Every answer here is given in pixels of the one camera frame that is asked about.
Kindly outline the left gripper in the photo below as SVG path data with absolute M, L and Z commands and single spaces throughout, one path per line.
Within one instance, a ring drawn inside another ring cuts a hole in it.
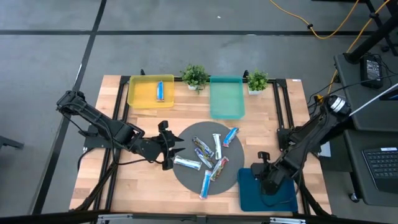
M 168 121 L 161 121 L 158 124 L 159 135 L 151 138 L 140 138 L 133 144 L 133 152 L 139 154 L 149 162 L 162 164 L 163 170 L 173 168 L 173 156 L 185 148 L 171 149 L 175 142 L 182 142 L 183 139 L 176 137 L 170 130 Z

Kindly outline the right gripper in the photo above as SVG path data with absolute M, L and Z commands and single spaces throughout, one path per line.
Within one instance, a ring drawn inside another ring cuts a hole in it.
M 286 161 L 286 152 L 281 155 L 274 162 L 270 161 L 270 154 L 265 151 L 257 153 L 262 163 L 253 163 L 250 166 L 251 173 L 255 179 L 260 182 L 261 193 L 265 195 L 275 195 L 286 178 L 291 178 L 294 171 Z

